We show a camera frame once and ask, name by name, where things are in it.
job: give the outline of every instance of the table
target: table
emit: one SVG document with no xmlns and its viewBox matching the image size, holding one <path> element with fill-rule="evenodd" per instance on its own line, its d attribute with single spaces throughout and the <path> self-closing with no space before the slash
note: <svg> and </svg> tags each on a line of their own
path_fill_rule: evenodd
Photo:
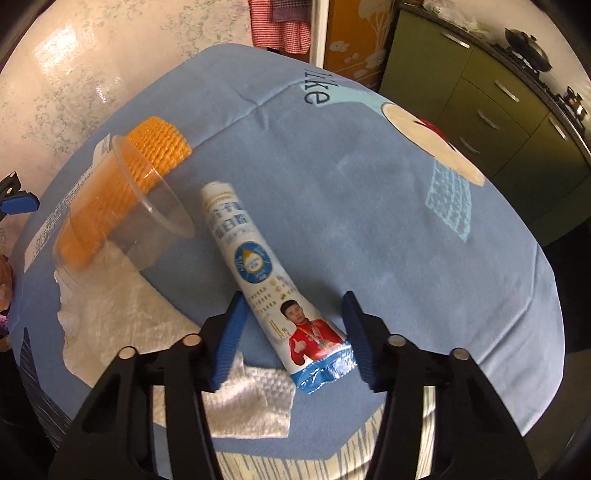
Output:
<svg viewBox="0 0 591 480">
<path fill-rule="evenodd" d="M 48 188 L 11 257 L 13 349 L 55 442 L 89 387 L 61 357 L 52 239 L 95 145 L 151 115 L 174 123 L 194 149 L 167 181 L 196 236 L 144 273 L 173 306 L 201 323 L 235 291 L 200 203 L 202 185 L 228 181 L 295 284 L 330 320 L 344 328 L 340 297 L 353 290 L 364 310 L 420 348 L 467 348 L 521 431 L 529 430 L 562 376 L 552 270 L 496 188 L 454 164 L 453 152 L 432 148 L 424 124 L 385 102 L 308 64 L 224 45 L 165 75 L 96 131 Z M 239 349 L 247 364 L 280 367 L 253 318 Z M 314 394 L 298 392 L 287 439 L 214 440 L 222 469 L 227 478 L 333 478 L 356 467 L 363 474 L 383 402 L 358 371 Z M 155 432 L 166 473 L 164 429 Z"/>
</svg>

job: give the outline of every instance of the printed man on package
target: printed man on package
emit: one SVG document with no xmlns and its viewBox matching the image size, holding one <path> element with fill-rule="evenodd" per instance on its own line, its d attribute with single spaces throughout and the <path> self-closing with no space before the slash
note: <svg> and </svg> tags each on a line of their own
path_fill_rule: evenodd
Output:
<svg viewBox="0 0 591 480">
<path fill-rule="evenodd" d="M 285 301 L 281 305 L 281 313 L 295 325 L 295 332 L 290 337 L 290 350 L 296 365 L 304 365 L 304 355 L 310 360 L 318 360 L 343 343 L 343 339 L 324 320 L 308 320 L 295 300 Z"/>
</svg>

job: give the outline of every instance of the yogurt tube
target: yogurt tube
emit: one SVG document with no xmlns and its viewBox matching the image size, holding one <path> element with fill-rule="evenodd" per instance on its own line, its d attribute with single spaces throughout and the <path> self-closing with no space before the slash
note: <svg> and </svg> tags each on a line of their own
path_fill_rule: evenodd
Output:
<svg viewBox="0 0 591 480">
<path fill-rule="evenodd" d="M 311 393 L 355 368 L 346 335 L 297 290 L 229 183 L 202 189 L 222 255 L 295 385 Z"/>
</svg>

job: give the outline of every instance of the plastic cup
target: plastic cup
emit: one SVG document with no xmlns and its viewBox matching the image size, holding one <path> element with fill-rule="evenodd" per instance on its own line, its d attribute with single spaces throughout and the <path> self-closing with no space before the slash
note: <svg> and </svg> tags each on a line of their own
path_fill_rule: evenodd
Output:
<svg viewBox="0 0 591 480">
<path fill-rule="evenodd" d="M 72 289 L 101 288 L 116 282 L 121 261 L 145 270 L 194 233 L 170 186 L 133 144 L 116 135 L 70 204 L 53 247 L 54 265 Z M 114 246 L 126 259 L 112 253 Z"/>
</svg>

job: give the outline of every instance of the frying pan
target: frying pan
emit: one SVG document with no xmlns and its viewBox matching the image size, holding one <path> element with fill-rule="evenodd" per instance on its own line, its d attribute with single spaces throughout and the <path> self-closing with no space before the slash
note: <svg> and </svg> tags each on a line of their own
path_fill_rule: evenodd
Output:
<svg viewBox="0 0 591 480">
<path fill-rule="evenodd" d="M 537 44 L 533 35 L 528 35 L 520 30 L 505 29 L 505 38 L 513 50 L 523 56 L 530 65 L 540 72 L 547 72 L 552 68 L 548 61 L 548 55 Z"/>
</svg>

